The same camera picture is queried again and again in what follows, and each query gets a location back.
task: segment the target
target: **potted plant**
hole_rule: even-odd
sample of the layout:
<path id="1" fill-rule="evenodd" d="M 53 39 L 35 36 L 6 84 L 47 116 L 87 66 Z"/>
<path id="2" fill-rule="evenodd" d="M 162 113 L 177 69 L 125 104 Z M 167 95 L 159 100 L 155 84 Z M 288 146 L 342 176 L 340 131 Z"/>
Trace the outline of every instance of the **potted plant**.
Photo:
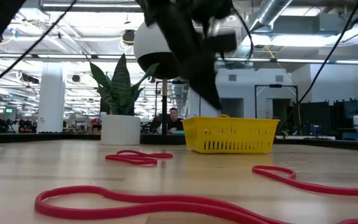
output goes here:
<path id="1" fill-rule="evenodd" d="M 101 143 L 108 145 L 136 145 L 140 143 L 140 118 L 134 116 L 134 103 L 143 88 L 140 84 L 152 76 L 158 66 L 149 67 L 138 83 L 131 86 L 125 54 L 117 63 L 112 79 L 89 61 L 92 77 L 98 83 L 99 94 L 110 107 L 111 114 L 103 115 Z"/>

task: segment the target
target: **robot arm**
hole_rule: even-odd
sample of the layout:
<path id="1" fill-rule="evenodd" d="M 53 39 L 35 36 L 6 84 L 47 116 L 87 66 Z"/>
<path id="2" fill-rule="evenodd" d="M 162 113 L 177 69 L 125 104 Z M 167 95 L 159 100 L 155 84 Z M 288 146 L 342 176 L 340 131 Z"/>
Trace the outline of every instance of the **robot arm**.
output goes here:
<path id="1" fill-rule="evenodd" d="M 210 21 L 229 16 L 231 0 L 137 0 L 147 26 L 156 23 L 178 62 L 179 76 L 217 110 L 221 103 L 216 89 L 214 69 L 216 53 L 223 55 L 237 48 L 234 32 L 208 36 Z M 193 20 L 203 26 L 203 34 L 193 27 Z"/>

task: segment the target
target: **black cable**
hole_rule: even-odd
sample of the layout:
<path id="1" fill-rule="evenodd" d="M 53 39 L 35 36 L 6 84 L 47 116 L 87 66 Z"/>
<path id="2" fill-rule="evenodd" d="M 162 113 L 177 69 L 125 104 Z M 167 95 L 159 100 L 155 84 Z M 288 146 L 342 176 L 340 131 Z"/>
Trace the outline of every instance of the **black cable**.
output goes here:
<path id="1" fill-rule="evenodd" d="M 320 7 L 318 7 L 318 6 L 311 6 L 304 14 L 303 14 L 303 16 L 305 16 L 312 8 L 314 8 L 314 7 L 316 7 L 316 8 L 318 8 L 319 10 L 320 10 L 320 12 L 323 12 L 323 10 L 320 8 Z"/>
<path id="2" fill-rule="evenodd" d="M 254 53 L 254 41 L 252 41 L 251 32 L 249 31 L 248 26 L 247 26 L 246 22 L 244 21 L 244 19 L 242 18 L 242 16 L 240 15 L 239 11 L 237 11 L 237 9 L 235 7 L 233 7 L 233 11 L 236 14 L 236 16 L 240 19 L 242 25 L 244 26 L 244 28 L 247 31 L 247 35 L 249 36 L 249 40 L 251 42 L 251 49 L 249 50 L 248 58 L 251 58 L 252 54 Z"/>
<path id="3" fill-rule="evenodd" d="M 287 119 L 285 120 L 285 122 L 281 125 L 279 131 L 281 131 L 283 129 L 283 127 L 288 123 L 290 117 L 292 116 L 293 112 L 295 111 L 295 108 L 297 108 L 302 101 L 306 98 L 306 95 L 310 92 L 310 90 L 313 88 L 314 83 L 316 82 L 317 78 L 319 77 L 321 71 L 323 70 L 324 66 L 327 64 L 329 58 L 332 56 L 332 54 L 334 53 L 336 47 L 339 45 L 340 41 L 342 40 L 343 36 L 345 35 L 347 28 L 349 27 L 350 23 L 352 22 L 353 16 L 356 13 L 356 10 L 358 9 L 358 1 L 356 6 L 354 6 L 354 9 L 352 11 L 352 14 L 350 16 L 350 18 L 347 20 L 345 27 L 343 28 L 343 31 L 341 33 L 341 35 L 339 36 L 338 40 L 336 41 L 334 47 L 331 49 L 331 51 L 329 52 L 329 54 L 327 55 L 327 58 L 324 60 L 323 64 L 321 65 L 320 69 L 318 70 L 316 76 L 314 77 L 313 81 L 311 82 L 311 85 L 309 86 L 308 90 L 306 91 L 306 93 L 302 96 L 301 100 L 298 101 L 296 103 L 296 105 L 293 107 L 293 109 L 291 110 L 291 112 L 287 115 Z"/>
<path id="4" fill-rule="evenodd" d="M 65 17 L 66 13 L 73 8 L 76 2 L 77 0 L 73 0 L 70 6 L 67 7 L 66 11 L 62 15 L 60 15 L 60 17 L 52 24 L 52 26 L 49 27 L 49 29 L 40 37 L 40 39 L 35 41 L 34 44 L 32 44 L 31 47 L 27 49 L 11 66 L 9 66 L 5 71 L 0 74 L 0 79 L 8 72 L 10 72 L 12 68 L 14 68 L 28 53 L 32 51 L 32 49 L 34 49 L 34 47 L 36 47 L 50 33 L 50 31 L 52 31 L 52 29 L 61 21 L 61 19 Z"/>

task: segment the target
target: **door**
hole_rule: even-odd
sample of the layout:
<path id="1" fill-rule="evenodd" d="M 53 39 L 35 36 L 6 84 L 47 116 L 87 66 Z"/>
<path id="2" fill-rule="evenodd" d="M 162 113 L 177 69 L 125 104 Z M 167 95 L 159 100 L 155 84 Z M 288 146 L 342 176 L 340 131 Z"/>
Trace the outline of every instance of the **door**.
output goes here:
<path id="1" fill-rule="evenodd" d="M 291 105 L 291 99 L 273 99 L 273 119 L 279 119 L 280 127 L 287 119 L 287 107 Z"/>
<path id="2" fill-rule="evenodd" d="M 221 98 L 222 114 L 231 118 L 244 117 L 244 99 L 243 98 Z"/>

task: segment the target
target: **white pot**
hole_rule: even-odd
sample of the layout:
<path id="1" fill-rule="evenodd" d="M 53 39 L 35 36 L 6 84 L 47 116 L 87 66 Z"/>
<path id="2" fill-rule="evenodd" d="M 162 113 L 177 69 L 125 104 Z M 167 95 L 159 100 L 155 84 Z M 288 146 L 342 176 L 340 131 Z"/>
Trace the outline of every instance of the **white pot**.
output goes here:
<path id="1" fill-rule="evenodd" d="M 103 115 L 101 143 L 130 146 L 140 143 L 140 118 L 124 115 Z"/>

